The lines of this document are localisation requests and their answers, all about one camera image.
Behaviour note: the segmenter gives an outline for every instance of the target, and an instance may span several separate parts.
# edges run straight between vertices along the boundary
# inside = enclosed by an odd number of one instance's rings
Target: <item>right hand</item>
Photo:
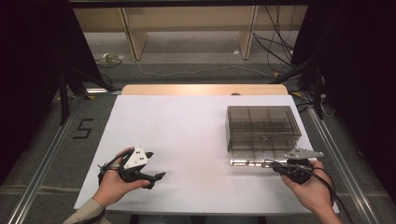
[[[323,169],[320,161],[311,161],[312,167]],[[323,178],[329,185],[331,179],[321,170],[315,169],[314,174]],[[341,220],[332,210],[332,200],[327,187],[314,176],[302,185],[297,184],[285,175],[281,176],[283,183],[296,195],[300,204],[311,210],[320,220],[320,223],[341,223]]]

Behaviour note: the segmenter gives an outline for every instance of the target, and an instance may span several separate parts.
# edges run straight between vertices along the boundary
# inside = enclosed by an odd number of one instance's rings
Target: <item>white table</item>
[[[271,169],[230,165],[226,143],[228,105],[289,105],[300,127],[298,147],[312,149],[288,95],[117,98],[75,208],[97,189],[98,164],[126,147],[154,153],[142,173],[166,172],[151,190],[134,190],[107,210],[168,215],[292,215],[310,213]]]

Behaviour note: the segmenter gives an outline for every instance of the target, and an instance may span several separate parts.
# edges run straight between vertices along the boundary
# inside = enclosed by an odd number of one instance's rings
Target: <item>left hand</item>
[[[120,155],[122,152],[127,150],[130,150],[130,148],[125,148],[117,155]],[[126,183],[120,178],[118,171],[107,170],[99,189],[92,198],[103,207],[108,207],[109,205],[118,202],[129,191],[143,188],[147,185],[149,185],[149,181],[147,180],[136,180],[135,182]]]

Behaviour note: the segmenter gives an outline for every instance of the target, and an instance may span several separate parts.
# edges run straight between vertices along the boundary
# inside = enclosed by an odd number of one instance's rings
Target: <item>wire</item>
[[[106,75],[106,74],[102,74],[102,77],[105,77],[105,78],[107,78],[107,80],[108,80],[108,84],[109,84],[110,86],[112,86],[112,85],[113,85],[113,81],[111,80],[111,78],[110,78],[108,75]]]
[[[279,23],[279,14],[277,13],[277,11],[278,11],[278,7],[276,6],[276,24],[274,24],[274,21],[273,21],[273,19],[272,19],[272,17],[271,17],[271,14],[269,13],[269,11],[268,11],[268,8],[267,8],[267,6],[265,6],[265,10],[267,11],[267,13],[268,13],[268,16],[270,17],[270,19],[271,19],[271,22],[272,22],[272,24],[274,25],[274,33],[273,33],[273,35],[272,35],[272,37],[271,37],[271,40],[274,40],[274,37],[275,37],[275,34],[276,34],[276,31],[277,31],[277,26],[278,26],[278,23]],[[268,50],[267,50],[267,62],[269,63],[269,49],[271,48],[271,45],[272,45],[272,42],[270,42],[270,45],[268,46]],[[283,65],[282,65],[282,63],[280,63],[280,66],[282,67],[282,69],[280,69],[280,71],[282,71],[283,70]]]
[[[103,68],[111,68],[115,67],[117,65],[122,64],[122,58],[121,56],[113,53],[106,53],[102,56],[100,59],[95,59],[96,63],[98,66],[103,67]]]
[[[271,44],[270,44],[270,47],[267,48],[267,47],[265,47],[264,44],[258,39],[258,36],[257,36],[255,33],[253,33],[253,36],[254,36],[254,38],[257,40],[257,42],[259,43],[259,45],[260,45],[263,49],[265,49],[268,53],[272,54],[274,57],[278,58],[281,62],[287,64],[288,66],[290,66],[290,67],[295,67],[293,64],[286,62],[285,60],[283,60],[283,59],[281,59],[279,56],[277,56],[275,53],[273,53],[273,52],[270,50]]]
[[[104,165],[103,167],[101,167],[101,168],[103,168],[103,170],[106,171],[106,170],[108,169],[108,167],[110,167],[110,165],[113,164],[116,160],[118,160],[118,159],[121,158],[121,157],[130,155],[130,154],[132,153],[132,151],[133,151],[133,150],[130,149],[130,150],[127,150],[127,151],[122,152],[120,155],[116,156],[113,160],[111,160],[110,162],[108,162],[107,164],[105,164],[105,165]]]
[[[285,53],[286,57],[288,58],[289,63],[291,63],[291,56],[292,55],[291,55],[290,51],[285,49],[285,47],[284,47],[284,46],[289,46],[289,44],[283,39],[282,35],[280,34],[280,22],[279,22],[280,6],[276,6],[276,8],[277,8],[277,11],[276,11],[276,24],[277,24],[277,30],[278,30],[277,33],[279,35],[279,38],[280,38],[281,42],[284,44],[284,45],[278,46],[278,50],[279,50],[280,47],[282,47],[283,52]]]
[[[296,8],[297,8],[297,6],[294,6],[293,12],[291,13],[290,31],[289,31],[288,38],[285,39],[285,42],[286,42],[286,40],[289,40],[289,39],[290,39],[291,30],[293,29],[293,18],[294,18],[294,13],[296,12]]]
[[[318,168],[318,167],[314,167],[313,169],[319,169],[319,170],[323,171],[323,172],[330,178],[330,180],[332,181],[333,189],[332,189],[332,187],[329,185],[329,183],[327,183],[327,181],[324,180],[322,177],[320,177],[320,176],[314,174],[313,172],[307,171],[307,170],[305,170],[305,169],[301,169],[301,170],[304,171],[304,172],[306,172],[306,173],[308,173],[308,174],[311,174],[313,177],[315,177],[316,179],[318,179],[321,183],[323,183],[323,184],[327,187],[327,189],[329,190],[329,192],[330,192],[330,194],[331,194],[332,203],[334,203],[334,201],[337,200],[337,202],[340,203],[341,207],[342,207],[342,208],[344,209],[344,211],[346,212],[346,217],[348,218],[349,222],[350,222],[351,224],[353,224],[352,218],[351,218],[349,212],[347,211],[347,207],[344,205],[344,203],[341,201],[341,199],[340,199],[340,198],[338,197],[338,195],[335,193],[335,185],[334,185],[334,181],[333,181],[333,179],[332,179],[332,176],[331,176],[327,171],[325,171],[324,169],[321,169],[321,168]]]
[[[314,103],[314,102],[308,102],[308,103],[303,103],[303,104],[296,105],[296,107],[301,106],[301,105],[305,105],[305,107],[304,107],[303,109],[298,110],[298,113],[301,114],[301,113],[303,113],[306,109],[312,108],[312,104],[313,104],[313,103]]]
[[[321,100],[320,100],[320,107],[321,107],[323,113],[324,113],[327,117],[332,117],[332,116],[335,114],[335,109],[332,111],[331,114],[328,114],[328,113],[324,110],[324,108],[323,108],[323,100],[324,100],[324,98],[326,98],[326,97],[322,97]]]
[[[280,7],[279,7],[279,6],[276,6],[276,23],[274,22],[274,20],[273,20],[273,18],[272,18],[272,16],[271,16],[271,14],[270,14],[270,12],[269,12],[267,6],[265,6],[265,10],[267,11],[268,16],[270,17],[271,23],[273,24],[274,29],[275,29],[274,32],[275,32],[275,33],[277,34],[277,36],[279,37],[280,42],[281,42],[283,45],[285,45],[285,46],[291,47],[291,45],[289,45],[289,44],[283,39],[282,35],[281,35],[280,32],[279,32],[279,14],[280,14]]]
[[[145,72],[143,71],[140,62],[135,61],[136,64],[139,67],[140,72],[143,75],[147,75],[147,76],[156,76],[156,77],[172,77],[172,76],[176,76],[176,75],[184,75],[184,74],[198,74],[198,73],[202,73],[202,72],[207,72],[207,71],[215,71],[215,70],[225,70],[225,69],[241,69],[241,70],[245,70],[245,71],[250,71],[250,72],[255,72],[255,73],[259,73],[262,74],[266,77],[270,77],[270,78],[275,78],[275,77],[271,77],[270,75],[258,71],[258,70],[254,70],[254,69],[250,69],[250,68],[244,68],[244,67],[239,67],[239,66],[227,66],[227,67],[218,67],[218,68],[206,68],[206,69],[202,69],[202,70],[198,70],[198,71],[194,71],[194,72],[175,72],[175,73],[170,73],[170,74],[157,74],[157,73],[150,73],[150,72]]]
[[[323,171],[323,172],[330,178],[331,183],[332,183],[332,192],[333,192],[333,195],[332,195],[332,199],[333,199],[332,204],[334,204],[334,200],[335,200],[335,185],[334,185],[334,180],[332,179],[332,176],[331,176],[331,175],[329,174],[329,172],[327,172],[325,169],[322,169],[322,168],[319,168],[319,167],[313,167],[312,169],[313,169],[313,170],[321,170],[321,171]]]
[[[313,101],[307,100],[302,96],[299,96],[297,94],[294,94],[294,92],[299,92],[299,91],[289,91],[289,95],[294,96],[296,98],[299,98],[300,100],[303,100],[304,102],[309,102],[309,103],[314,103]]]
[[[322,184],[324,184],[324,186],[326,186],[326,188],[329,190],[329,192],[330,192],[330,200],[331,200],[331,202],[332,202],[332,204],[333,204],[333,202],[334,202],[334,195],[335,195],[335,192],[332,190],[332,186],[330,186],[330,184],[329,183],[327,183],[327,181],[326,180],[324,180],[322,177],[320,177],[320,176],[318,176],[317,174],[315,174],[315,173],[313,173],[313,172],[310,172],[310,171],[308,171],[308,170],[305,170],[305,169],[301,169],[302,171],[304,171],[304,172],[306,172],[306,173],[308,173],[308,174],[310,174],[310,175],[312,175],[313,177],[315,177],[316,179],[318,179]]]
[[[279,43],[279,42],[277,42],[277,41],[275,41],[275,40],[271,40],[271,39],[268,39],[268,38],[264,38],[264,37],[262,37],[262,36],[259,36],[259,35],[255,34],[255,33],[253,33],[253,34],[254,34],[256,37],[258,37],[259,39],[266,40],[266,41],[269,41],[269,42],[273,42],[274,44],[283,45],[283,46],[285,46],[285,47],[288,48],[288,49],[294,49],[292,46],[286,46],[286,45],[284,45],[284,44],[282,44],[282,43]]]

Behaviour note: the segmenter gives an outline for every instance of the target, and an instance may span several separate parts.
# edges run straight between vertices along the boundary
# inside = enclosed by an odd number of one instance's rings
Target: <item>sleeve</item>
[[[103,217],[103,213],[105,212],[105,208],[99,204],[94,199],[89,199],[85,202],[75,214],[69,217],[64,224],[74,224],[74,223],[96,223],[96,224],[111,224],[105,217]],[[98,221],[94,222],[84,222],[89,219],[94,220],[96,217],[100,217]]]

